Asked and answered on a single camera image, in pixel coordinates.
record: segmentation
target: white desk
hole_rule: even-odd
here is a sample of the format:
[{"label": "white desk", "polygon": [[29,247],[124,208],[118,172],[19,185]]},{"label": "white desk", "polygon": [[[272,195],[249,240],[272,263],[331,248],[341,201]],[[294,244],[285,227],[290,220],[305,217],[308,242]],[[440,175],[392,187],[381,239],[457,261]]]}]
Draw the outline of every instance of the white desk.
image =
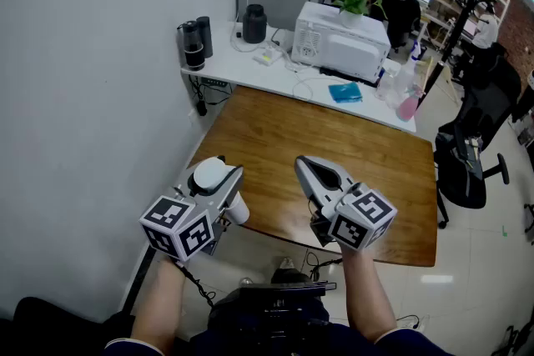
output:
[{"label": "white desk", "polygon": [[[298,73],[300,80],[314,79],[305,80],[305,83],[311,87],[313,93],[304,84],[295,86],[299,83],[299,79],[295,75],[296,73],[285,68],[284,58],[280,58],[267,67],[252,59],[255,54],[261,52],[261,48],[252,53],[240,53],[233,49],[229,43],[233,25],[233,23],[219,25],[213,23],[211,29],[214,48],[213,57],[206,58],[206,63],[202,70],[193,72],[185,65],[182,67],[182,73],[222,80],[270,93],[278,93],[286,97],[302,99],[309,103],[319,104],[323,107],[366,118],[401,131],[409,133],[416,131],[414,118],[409,122],[402,122],[396,116],[394,110],[375,97],[375,89],[363,83],[358,83],[363,97],[363,100],[358,103],[336,103],[330,96],[328,86],[337,83],[348,83],[349,81],[338,77],[320,75],[317,68],[307,68]],[[266,40],[269,40],[274,32],[274,28],[267,28]],[[284,30],[280,30],[275,39],[281,40],[284,32]],[[241,39],[236,38],[235,40],[242,49],[251,49],[251,45],[242,42]],[[384,62],[384,68],[386,69],[397,70],[400,66],[399,63],[389,59]]]}]

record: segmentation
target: white cube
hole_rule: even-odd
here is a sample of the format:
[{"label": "white cube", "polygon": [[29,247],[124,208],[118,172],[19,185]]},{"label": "white cube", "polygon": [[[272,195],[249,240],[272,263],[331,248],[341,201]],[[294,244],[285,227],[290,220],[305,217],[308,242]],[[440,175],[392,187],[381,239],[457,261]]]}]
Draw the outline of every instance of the white cube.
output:
[{"label": "white cube", "polygon": [[397,210],[378,190],[349,193],[335,209],[328,234],[352,249],[370,246],[390,227]]},{"label": "white cube", "polygon": [[209,210],[194,201],[159,199],[139,219],[150,246],[187,261],[214,239]]}]

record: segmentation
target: black thermos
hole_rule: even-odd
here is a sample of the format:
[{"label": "black thermos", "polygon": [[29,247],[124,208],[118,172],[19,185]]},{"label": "black thermos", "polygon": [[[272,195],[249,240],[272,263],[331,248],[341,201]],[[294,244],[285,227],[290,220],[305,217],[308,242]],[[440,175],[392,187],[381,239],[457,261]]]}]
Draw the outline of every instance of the black thermos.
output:
[{"label": "black thermos", "polygon": [[185,61],[195,72],[204,67],[204,47],[200,40],[199,25],[196,21],[186,21],[179,28],[184,32]]},{"label": "black thermos", "polygon": [[198,17],[197,24],[199,25],[200,40],[204,45],[204,58],[209,58],[214,54],[213,46],[211,45],[209,17]]},{"label": "black thermos", "polygon": [[258,4],[249,5],[243,16],[243,39],[247,43],[261,43],[267,31],[267,15],[264,7]]}]

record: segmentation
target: brick wall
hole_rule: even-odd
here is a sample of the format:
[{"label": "brick wall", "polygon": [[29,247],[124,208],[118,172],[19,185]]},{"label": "brick wall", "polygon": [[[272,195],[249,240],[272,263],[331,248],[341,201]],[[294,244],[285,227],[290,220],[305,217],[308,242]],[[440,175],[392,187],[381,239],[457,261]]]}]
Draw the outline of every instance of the brick wall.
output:
[{"label": "brick wall", "polygon": [[[500,15],[502,8],[498,6],[496,11]],[[525,49],[529,48],[529,52],[534,49],[534,13],[522,0],[510,0],[498,42],[508,50],[508,61],[519,72],[524,89],[526,76],[534,68],[534,53],[527,53]]]}]

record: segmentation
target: white wall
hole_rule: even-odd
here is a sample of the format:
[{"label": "white wall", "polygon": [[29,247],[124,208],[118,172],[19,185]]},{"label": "white wall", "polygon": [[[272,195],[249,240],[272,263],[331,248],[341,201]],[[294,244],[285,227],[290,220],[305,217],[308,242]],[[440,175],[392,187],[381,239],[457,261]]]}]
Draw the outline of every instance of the white wall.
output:
[{"label": "white wall", "polygon": [[199,138],[175,29],[234,8],[0,0],[0,314],[28,295],[98,320],[118,309],[138,217]]}]

